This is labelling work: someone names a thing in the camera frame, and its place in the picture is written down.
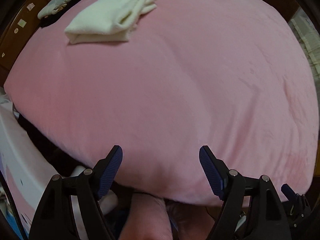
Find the white fluffy garment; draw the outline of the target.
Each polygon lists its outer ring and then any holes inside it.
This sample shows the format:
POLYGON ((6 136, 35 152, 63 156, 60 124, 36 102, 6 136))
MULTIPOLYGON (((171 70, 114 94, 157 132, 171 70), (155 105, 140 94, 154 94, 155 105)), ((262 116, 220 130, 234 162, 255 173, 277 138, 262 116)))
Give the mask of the white fluffy garment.
POLYGON ((139 18, 157 8, 157 0, 97 0, 65 29, 71 44, 127 42, 139 18))

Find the black item on bed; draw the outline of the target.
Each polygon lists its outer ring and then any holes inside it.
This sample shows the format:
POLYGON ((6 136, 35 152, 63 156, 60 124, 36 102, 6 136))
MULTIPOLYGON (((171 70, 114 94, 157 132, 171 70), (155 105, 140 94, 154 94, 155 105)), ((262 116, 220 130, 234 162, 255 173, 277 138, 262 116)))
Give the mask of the black item on bed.
POLYGON ((55 15, 50 15, 50 16, 47 16, 45 18, 42 18, 40 20, 40 27, 41 28, 45 28, 45 27, 48 27, 48 26, 54 24, 55 22, 57 22, 63 16, 64 13, 66 13, 69 9, 74 7, 80 1, 81 0, 71 0, 70 2, 68 2, 66 4, 66 6, 62 10, 60 10, 55 15))

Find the white bedside cabinet with cartoon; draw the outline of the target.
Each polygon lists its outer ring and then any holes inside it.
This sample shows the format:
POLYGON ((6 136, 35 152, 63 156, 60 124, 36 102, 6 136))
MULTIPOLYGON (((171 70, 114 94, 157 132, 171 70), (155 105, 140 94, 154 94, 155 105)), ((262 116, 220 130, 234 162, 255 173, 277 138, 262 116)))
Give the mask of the white bedside cabinet with cartoon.
POLYGON ((109 191, 96 200, 93 168, 77 167, 65 177, 46 161, 1 96, 1 175, 26 239, 114 239, 104 213, 116 206, 109 191))

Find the grey crumpled small cloth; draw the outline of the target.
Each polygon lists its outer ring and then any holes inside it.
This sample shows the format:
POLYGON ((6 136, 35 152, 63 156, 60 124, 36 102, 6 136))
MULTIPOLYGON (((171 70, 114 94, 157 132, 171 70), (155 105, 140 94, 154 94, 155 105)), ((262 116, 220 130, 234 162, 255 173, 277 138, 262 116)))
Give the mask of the grey crumpled small cloth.
POLYGON ((62 10, 68 2, 71 0, 51 0, 45 7, 43 7, 37 15, 37 18, 41 20, 50 15, 55 15, 62 10))

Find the pink plush bed blanket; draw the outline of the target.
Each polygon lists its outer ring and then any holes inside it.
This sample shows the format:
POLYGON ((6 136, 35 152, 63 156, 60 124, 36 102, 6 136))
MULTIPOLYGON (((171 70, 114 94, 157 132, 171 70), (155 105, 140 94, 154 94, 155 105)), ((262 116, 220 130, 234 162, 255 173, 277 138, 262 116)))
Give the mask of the pink plush bed blanket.
POLYGON ((316 89, 299 42, 262 0, 157 0, 128 42, 71 44, 64 31, 97 0, 38 30, 4 84, 16 109, 74 159, 123 149, 116 182, 216 205, 207 145, 244 176, 305 193, 318 140, 316 89))

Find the pink pyjama legs of person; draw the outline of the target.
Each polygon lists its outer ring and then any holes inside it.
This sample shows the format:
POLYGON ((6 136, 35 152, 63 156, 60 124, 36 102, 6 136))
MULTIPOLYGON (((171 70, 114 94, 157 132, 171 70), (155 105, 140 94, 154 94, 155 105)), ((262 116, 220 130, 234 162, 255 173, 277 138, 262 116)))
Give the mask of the pink pyjama legs of person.
POLYGON ((179 239, 206 239, 215 223, 205 206, 180 202, 166 204, 164 199, 134 193, 120 239, 173 239, 170 221, 177 226, 179 239))

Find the brown wooden headboard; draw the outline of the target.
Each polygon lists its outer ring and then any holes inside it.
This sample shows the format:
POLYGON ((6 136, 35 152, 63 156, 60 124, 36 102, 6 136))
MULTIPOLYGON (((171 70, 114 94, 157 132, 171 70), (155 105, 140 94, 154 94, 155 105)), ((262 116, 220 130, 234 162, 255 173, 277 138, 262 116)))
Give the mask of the brown wooden headboard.
POLYGON ((20 52, 40 26, 38 13, 51 0, 1 0, 1 87, 20 52))

